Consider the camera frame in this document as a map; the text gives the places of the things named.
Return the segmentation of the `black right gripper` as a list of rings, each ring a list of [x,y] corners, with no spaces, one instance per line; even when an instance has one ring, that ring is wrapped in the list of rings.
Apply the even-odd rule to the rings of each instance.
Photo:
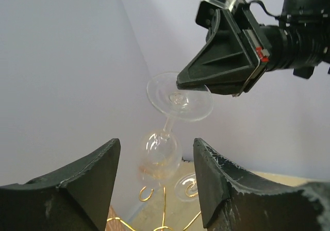
[[[215,11],[211,37],[178,74],[177,86],[189,89],[206,85],[214,94],[240,96],[266,72],[270,48],[250,4],[239,0],[233,12]]]

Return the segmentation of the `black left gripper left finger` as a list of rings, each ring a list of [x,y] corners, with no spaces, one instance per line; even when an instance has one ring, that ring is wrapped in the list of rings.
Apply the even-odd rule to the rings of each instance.
[[[1,186],[1,230],[105,230],[118,138],[25,184]]]

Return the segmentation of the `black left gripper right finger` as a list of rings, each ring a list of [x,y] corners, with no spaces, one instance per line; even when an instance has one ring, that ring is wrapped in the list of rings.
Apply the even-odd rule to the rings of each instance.
[[[258,176],[193,144],[199,203],[207,230],[329,230],[329,183],[292,187]]]

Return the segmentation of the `gold wire wine glass rack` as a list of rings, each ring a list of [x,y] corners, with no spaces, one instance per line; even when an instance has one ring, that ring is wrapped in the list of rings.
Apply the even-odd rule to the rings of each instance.
[[[116,219],[129,230],[204,230],[198,200],[182,202],[171,187],[153,192],[130,221]]]

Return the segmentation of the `clear flute wine glass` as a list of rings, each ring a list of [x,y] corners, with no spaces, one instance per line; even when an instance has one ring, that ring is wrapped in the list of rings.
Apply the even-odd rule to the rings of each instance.
[[[192,202],[199,198],[196,174],[190,173],[182,177],[175,185],[176,197],[182,202]]]

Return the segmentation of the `clear round wine glass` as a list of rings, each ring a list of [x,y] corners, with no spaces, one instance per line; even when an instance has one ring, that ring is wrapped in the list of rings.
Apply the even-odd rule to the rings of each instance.
[[[166,117],[164,126],[147,133],[138,147],[137,174],[148,188],[165,185],[180,166],[183,151],[172,131],[174,123],[197,122],[213,110],[213,98],[205,85],[180,89],[177,75],[176,72],[158,74],[146,86],[149,102]]]

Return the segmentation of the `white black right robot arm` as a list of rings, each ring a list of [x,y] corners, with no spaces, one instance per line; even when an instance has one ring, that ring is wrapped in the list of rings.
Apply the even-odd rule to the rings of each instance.
[[[247,93],[266,72],[292,69],[308,79],[329,62],[329,0],[284,0],[278,25],[257,22],[246,0],[202,0],[195,18],[206,43],[178,74],[177,86]]]

